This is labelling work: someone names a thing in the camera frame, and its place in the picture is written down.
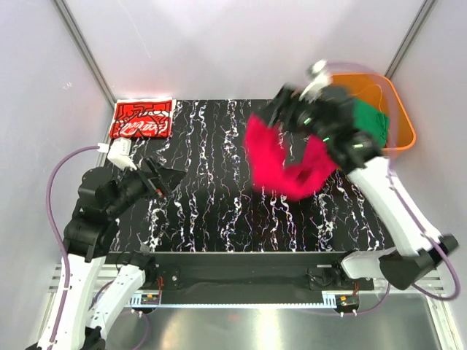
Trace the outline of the crimson red polo shirt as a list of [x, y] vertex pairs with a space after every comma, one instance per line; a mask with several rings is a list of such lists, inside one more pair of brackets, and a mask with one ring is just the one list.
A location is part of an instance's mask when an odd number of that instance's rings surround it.
[[279, 142], [278, 128], [269, 128], [251, 114], [244, 137], [245, 153], [252, 172], [252, 185], [268, 194], [285, 195], [292, 201], [319, 191], [338, 168], [327, 153], [325, 142], [310, 136], [300, 163], [286, 165], [286, 145]]

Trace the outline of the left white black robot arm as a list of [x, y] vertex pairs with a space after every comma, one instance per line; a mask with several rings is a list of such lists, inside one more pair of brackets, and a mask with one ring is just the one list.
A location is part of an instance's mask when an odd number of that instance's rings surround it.
[[60, 239], [64, 255], [54, 304], [32, 349], [104, 349], [116, 319], [131, 296], [160, 281], [155, 258], [133, 252], [101, 297], [97, 277], [119, 227], [117, 219], [141, 199], [164, 198], [178, 187], [185, 171], [165, 168], [153, 157], [116, 177], [109, 168], [87, 171], [78, 189], [72, 219]]

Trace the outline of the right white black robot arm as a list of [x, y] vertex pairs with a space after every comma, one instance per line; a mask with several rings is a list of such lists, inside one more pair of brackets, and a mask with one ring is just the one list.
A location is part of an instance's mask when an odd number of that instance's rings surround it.
[[303, 132], [321, 139], [331, 159], [358, 187], [379, 215], [394, 247], [357, 251], [341, 259], [340, 268], [350, 279], [385, 279], [396, 289], [413, 287], [435, 270], [459, 243], [442, 234], [421, 213], [390, 169], [390, 158], [353, 118], [353, 98], [345, 88], [331, 85], [306, 95], [283, 86], [273, 97], [269, 126]]

